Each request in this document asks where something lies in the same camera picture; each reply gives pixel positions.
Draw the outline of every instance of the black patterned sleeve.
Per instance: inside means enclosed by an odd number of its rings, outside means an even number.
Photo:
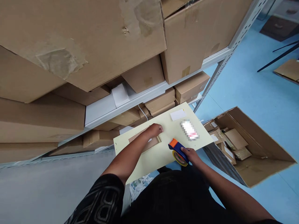
[[[118,223],[124,191],[116,175],[99,177],[65,224]]]

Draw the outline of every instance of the white shelf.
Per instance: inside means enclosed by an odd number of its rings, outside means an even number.
[[[95,128],[96,126],[99,126],[100,124],[114,118],[115,116],[131,109],[132,107],[140,103],[147,102],[153,98],[156,98],[159,95],[162,95],[163,93],[165,93],[165,90],[169,89],[170,87],[173,87],[174,85],[186,80],[187,78],[197,74],[198,72],[207,69],[208,67],[224,60],[225,57],[230,54],[230,51],[231,50],[229,48],[224,48],[223,50],[218,51],[217,53],[211,55],[210,57],[207,57],[206,59],[204,59],[202,63],[202,67],[199,70],[193,72],[190,75],[185,76],[184,78],[174,83],[168,84],[166,81],[164,81],[147,90],[144,90],[141,93],[135,93],[131,87],[127,86],[126,88],[127,88],[130,101],[118,108],[116,108],[115,106],[115,102],[112,94],[92,103],[91,105],[88,105],[86,107],[84,130],[80,134],[74,135],[60,142],[59,146],[76,138],[77,136],[80,136],[88,132],[89,130]]]

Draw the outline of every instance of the white cable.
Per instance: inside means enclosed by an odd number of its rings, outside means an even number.
[[[141,112],[144,114],[144,116],[146,117],[146,121],[148,121],[149,119],[147,118],[147,116],[145,115],[145,113],[143,112],[143,110],[140,108],[139,104],[138,104],[138,107],[141,110]]]

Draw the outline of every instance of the cardboard box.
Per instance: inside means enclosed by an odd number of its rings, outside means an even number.
[[[159,109],[159,110],[157,110],[157,111],[151,113],[151,115],[152,115],[153,117],[157,117],[158,115],[160,115],[160,114],[162,114],[162,113],[164,113],[164,112],[166,112],[166,111],[168,111],[168,110],[170,110],[170,109],[172,109],[172,108],[174,108],[174,107],[175,107],[175,103],[174,103],[174,101],[173,101],[173,102],[171,102],[170,104],[166,105],[165,107],[163,107],[163,108],[161,108],[161,109]]]
[[[215,131],[209,132],[209,134],[216,145],[225,142],[225,138],[223,137],[224,134],[219,128],[216,128]]]
[[[116,128],[114,128],[113,130],[119,131],[119,130],[125,128],[125,127],[126,127],[126,126],[124,126],[124,125],[119,125],[119,126],[117,126]]]
[[[230,44],[249,10],[252,0],[222,0],[220,2],[222,2],[219,3],[221,4],[220,11],[215,15],[216,20],[204,58],[217,53]]]
[[[165,19],[167,50],[161,61],[169,84],[201,68],[221,2],[201,0]]]
[[[110,131],[114,128],[117,128],[119,124],[113,123],[111,121],[106,121],[99,126],[95,127],[94,130],[99,130],[99,131]]]
[[[247,150],[246,147],[234,150],[233,152],[239,160],[244,160],[244,159],[252,156],[252,154]]]
[[[65,143],[64,145],[59,146],[55,151],[51,152],[49,156],[58,156],[85,151],[90,150],[88,148],[83,148],[83,136],[80,135],[77,138],[74,138],[73,140]]]
[[[191,101],[195,100],[198,97],[198,94],[192,96],[190,99],[186,100],[187,103],[190,103]]]
[[[219,149],[223,152],[223,154],[226,156],[226,158],[228,159],[228,161],[232,164],[232,165],[236,165],[236,159],[235,159],[235,156],[234,154],[232,153],[231,150],[229,150],[225,143],[222,142],[222,143],[219,143],[217,144],[217,146],[219,147]]]
[[[129,125],[130,127],[135,128],[135,127],[137,127],[137,126],[143,124],[144,122],[147,122],[147,119],[150,120],[150,119],[153,118],[153,117],[150,115],[150,112],[148,111],[148,109],[147,109],[146,107],[143,107],[143,108],[141,108],[141,109],[142,109],[142,111],[145,113],[146,116],[142,113],[141,110],[138,110],[139,115],[140,115],[140,120],[135,121],[134,123],[130,124],[130,125]]]
[[[0,142],[61,142],[84,129],[85,106],[52,93],[24,104],[0,98]]]
[[[113,139],[119,136],[119,131],[111,130],[108,132],[91,130],[83,135],[83,148],[96,150],[102,146],[113,145]]]
[[[160,56],[132,68],[121,75],[136,93],[140,93],[164,81]]]
[[[299,60],[291,59],[273,71],[275,74],[296,84],[299,83]]]
[[[195,94],[203,91],[210,77],[204,73],[199,72],[198,74],[180,82],[174,86],[175,98],[181,103],[193,97]]]
[[[207,132],[215,131],[218,128],[218,125],[214,120],[210,120],[209,122],[203,125]]]
[[[253,187],[269,176],[296,164],[296,161],[277,142],[238,107],[220,114],[214,120],[220,129],[226,127],[236,129],[248,143],[246,148],[252,156],[243,161],[237,160],[236,165],[223,169],[227,166],[225,161],[216,161],[215,155],[210,153],[207,155],[215,166],[245,186]],[[204,147],[206,152],[213,154],[216,152],[214,149],[215,144]]]
[[[145,106],[150,113],[153,113],[173,102],[175,100],[174,93],[174,89],[171,87],[167,89],[164,94],[146,102]]]
[[[143,131],[137,133],[136,135],[134,135],[133,137],[129,138],[129,143],[131,143],[135,138],[137,138],[141,133],[143,133],[146,129],[144,129]],[[149,150],[151,147],[157,145],[158,143],[160,143],[161,140],[159,138],[159,136],[151,138],[147,144],[144,146],[143,150],[141,153],[146,152],[147,150]]]
[[[145,104],[141,103],[141,104],[138,104],[137,106],[135,106],[134,108],[136,108],[137,110],[140,110],[141,108],[144,108],[144,107],[145,107]]]
[[[121,124],[124,126],[129,126],[130,124],[134,123],[135,121],[140,119],[140,115],[138,110],[135,108],[131,108],[120,115],[112,118],[110,121],[113,123]]]
[[[236,129],[225,132],[226,137],[234,145],[235,149],[241,149],[248,145],[245,139],[240,135]]]
[[[50,143],[0,143],[0,163],[17,162],[33,159],[58,146],[57,142]]]
[[[88,106],[89,104],[108,96],[110,94],[110,89],[108,86],[103,85],[101,87],[95,88],[91,92],[85,92],[84,90],[79,89],[70,83],[66,83],[63,86],[53,90],[52,93]]]
[[[2,3],[0,45],[86,92],[166,50],[160,0]]]
[[[0,97],[30,103],[66,81],[0,46]]]

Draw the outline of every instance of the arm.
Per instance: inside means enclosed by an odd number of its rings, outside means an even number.
[[[206,165],[198,157],[194,149],[188,148],[187,150],[181,148],[181,150],[186,154],[190,162],[207,178],[210,186],[227,210],[233,211],[248,223],[265,219],[275,220],[253,197]]]
[[[151,138],[157,137],[162,132],[162,126],[159,124],[149,126],[113,159],[101,176],[104,174],[115,174],[125,185],[127,179],[135,169],[145,145]]]

